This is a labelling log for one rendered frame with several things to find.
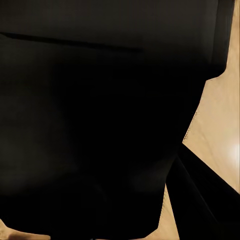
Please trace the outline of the digital camera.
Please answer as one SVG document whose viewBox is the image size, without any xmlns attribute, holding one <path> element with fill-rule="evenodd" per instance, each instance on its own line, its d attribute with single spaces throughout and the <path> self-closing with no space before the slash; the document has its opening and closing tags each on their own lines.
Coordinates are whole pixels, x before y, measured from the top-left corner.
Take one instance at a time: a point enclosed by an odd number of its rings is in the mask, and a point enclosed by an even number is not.
<svg viewBox="0 0 240 240">
<path fill-rule="evenodd" d="M 159 226 L 235 0 L 0 0 L 0 219 L 51 240 Z"/>
</svg>

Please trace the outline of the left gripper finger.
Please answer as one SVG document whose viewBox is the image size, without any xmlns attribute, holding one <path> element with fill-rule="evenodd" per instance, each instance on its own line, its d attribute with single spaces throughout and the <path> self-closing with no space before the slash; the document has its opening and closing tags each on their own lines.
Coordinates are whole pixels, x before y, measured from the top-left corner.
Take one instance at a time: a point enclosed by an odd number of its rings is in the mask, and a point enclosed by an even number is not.
<svg viewBox="0 0 240 240">
<path fill-rule="evenodd" d="M 240 240 L 240 194 L 183 143 L 166 187 L 180 240 Z"/>
</svg>

